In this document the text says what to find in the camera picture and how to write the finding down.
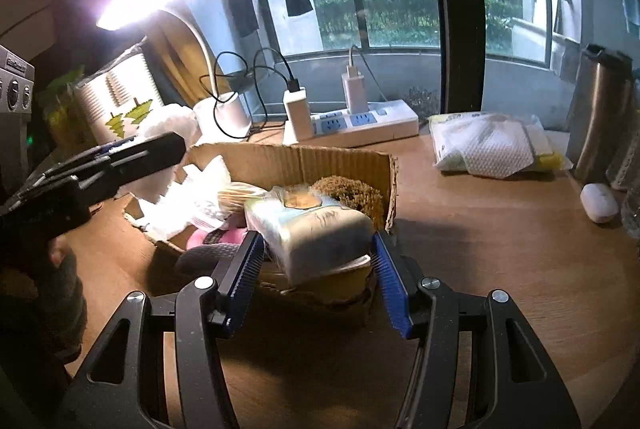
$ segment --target silver screw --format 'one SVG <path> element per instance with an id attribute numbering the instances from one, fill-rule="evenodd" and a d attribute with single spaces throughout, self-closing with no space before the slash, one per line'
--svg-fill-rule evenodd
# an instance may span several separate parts
<path id="1" fill-rule="evenodd" d="M 194 282 L 195 287 L 199 288 L 200 290 L 206 290 L 212 284 L 213 284 L 213 279 L 210 278 L 208 275 L 204 275 L 202 277 L 198 277 L 196 279 L 196 282 Z"/>
<path id="2" fill-rule="evenodd" d="M 420 284 L 423 288 L 427 288 L 427 290 L 437 290 L 440 288 L 440 279 L 425 277 Z"/>
<path id="3" fill-rule="evenodd" d="M 509 300 L 509 294 L 504 290 L 494 290 L 491 297 L 497 303 L 506 303 Z"/>
<path id="4" fill-rule="evenodd" d="M 131 292 L 127 295 L 127 301 L 132 301 L 134 303 L 139 303 L 145 298 L 145 295 L 142 292 Z"/>

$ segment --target wooden desk surface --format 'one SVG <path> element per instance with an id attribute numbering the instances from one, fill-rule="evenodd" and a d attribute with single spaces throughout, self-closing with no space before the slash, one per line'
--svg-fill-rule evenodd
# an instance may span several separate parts
<path id="1" fill-rule="evenodd" d="M 277 139 L 270 132 L 258 141 Z M 371 148 L 399 159 L 396 227 L 403 252 L 457 291 L 507 290 L 556 363 L 588 427 L 636 358 L 635 242 L 620 225 L 594 225 L 580 206 L 580 187 L 567 174 L 513 181 L 442 176 L 433 168 L 429 136 Z M 89 307 L 84 351 L 129 291 L 160 295 L 183 284 L 172 276 L 174 262 L 154 253 L 122 219 L 122 206 L 106 203 L 69 235 Z M 415 343 L 392 330 L 380 298 L 370 323 L 359 330 L 285 315 L 254 301 L 242 330 L 220 346 L 243 429 L 388 429 L 415 352 Z M 170 369 L 168 399 L 179 411 L 171 375 Z"/>

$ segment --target white power strip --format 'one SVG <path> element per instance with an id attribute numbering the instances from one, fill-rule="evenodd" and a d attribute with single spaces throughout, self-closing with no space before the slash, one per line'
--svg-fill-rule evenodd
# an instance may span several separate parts
<path id="1" fill-rule="evenodd" d="M 284 125 L 284 145 L 359 147 L 418 135 L 418 116 L 404 100 L 374 102 L 366 113 L 349 114 L 346 109 L 311 116 L 313 138 L 296 141 L 293 128 Z"/>

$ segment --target white lamp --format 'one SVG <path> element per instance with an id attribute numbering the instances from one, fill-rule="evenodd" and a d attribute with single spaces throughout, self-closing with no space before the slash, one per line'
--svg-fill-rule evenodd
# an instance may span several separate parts
<path id="1" fill-rule="evenodd" d="M 105 30 L 117 30 L 134 22 L 142 21 L 146 17 L 149 17 L 153 12 L 157 10 L 164 10 L 165 12 L 177 17 L 187 28 L 191 30 L 194 37 L 198 41 L 198 44 L 202 48 L 205 62 L 207 63 L 207 70 L 209 71 L 209 81 L 211 85 L 211 91 L 218 96 L 216 85 L 214 83 L 213 67 L 211 65 L 211 59 L 209 57 L 209 50 L 204 41 L 204 38 L 197 30 L 197 28 L 189 22 L 187 18 L 180 15 L 179 12 L 169 6 L 169 3 L 174 0 L 111 0 L 106 10 L 102 14 L 102 17 L 96 23 L 100 28 Z M 244 112 L 244 108 L 238 98 L 233 93 L 220 95 L 220 103 L 215 101 L 216 99 L 206 99 L 209 101 L 203 101 L 200 107 L 196 106 L 200 113 L 203 110 L 210 109 L 210 120 L 201 120 L 198 117 L 198 122 L 201 122 L 201 129 L 203 133 L 204 141 L 239 141 L 247 134 L 251 126 L 251 121 Z M 231 136 L 223 134 L 220 128 L 217 126 L 216 120 L 213 120 L 213 114 L 215 113 L 218 122 L 225 123 L 225 126 L 231 128 Z"/>

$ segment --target brown sponge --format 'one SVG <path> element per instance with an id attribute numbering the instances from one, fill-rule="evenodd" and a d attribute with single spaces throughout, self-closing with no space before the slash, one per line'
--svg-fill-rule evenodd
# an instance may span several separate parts
<path id="1" fill-rule="evenodd" d="M 311 189 L 369 216 L 377 231 L 385 228 L 382 194 L 370 185 L 344 176 L 328 176 L 314 183 Z"/>

